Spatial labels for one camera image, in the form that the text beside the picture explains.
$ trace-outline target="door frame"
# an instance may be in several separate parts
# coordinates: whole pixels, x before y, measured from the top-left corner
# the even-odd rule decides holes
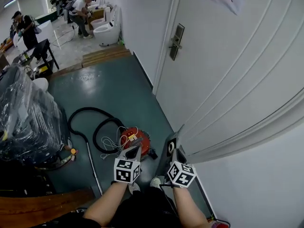
[[[171,34],[174,29],[176,14],[180,0],[172,0],[167,21],[161,54],[158,62],[155,80],[153,83],[153,94],[157,94],[162,70],[171,42]],[[254,126],[245,129],[243,132],[211,146],[205,150],[188,156],[191,163],[207,162],[225,156],[233,155],[263,143],[266,143],[304,123],[304,88],[296,93],[294,97],[277,111]]]
[[[169,14],[168,14],[168,20],[167,20],[167,25],[166,25],[166,30],[164,33],[164,37],[163,37],[163,41],[162,41],[162,46],[161,46],[161,54],[160,54],[160,58],[158,60],[158,65],[157,65],[157,70],[156,70],[156,75],[155,75],[155,80],[153,83],[153,89],[152,89],[152,93],[154,95],[157,94],[157,89],[161,80],[161,75],[162,75],[162,69],[164,67],[165,64],[165,59],[168,53],[168,49],[169,49],[169,44],[171,41],[171,34],[173,31],[173,26],[174,26],[174,22],[175,22],[175,17],[177,14],[177,9],[179,7],[180,4],[180,0],[171,0],[171,5],[170,5],[170,10],[169,10]]]

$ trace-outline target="wrapped object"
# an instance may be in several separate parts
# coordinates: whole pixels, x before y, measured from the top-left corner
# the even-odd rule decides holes
[[[67,142],[66,116],[18,65],[0,76],[0,159],[38,165]]]

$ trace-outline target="white toilet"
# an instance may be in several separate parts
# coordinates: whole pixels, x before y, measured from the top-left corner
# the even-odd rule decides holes
[[[33,83],[43,92],[45,92],[52,100],[54,100],[53,96],[48,92],[48,81],[46,78],[37,78],[33,80]]]
[[[119,18],[119,8],[117,7],[113,14],[111,22],[94,29],[94,36],[100,46],[109,46],[118,42],[121,30],[121,23]]]
[[[109,23],[111,21],[111,19],[112,19],[111,9],[110,9],[110,7],[106,7],[105,11],[104,11],[104,17],[102,19],[93,20],[91,22],[91,25],[93,26],[93,29],[96,29],[99,26],[102,26],[102,25],[104,25],[106,23]]]

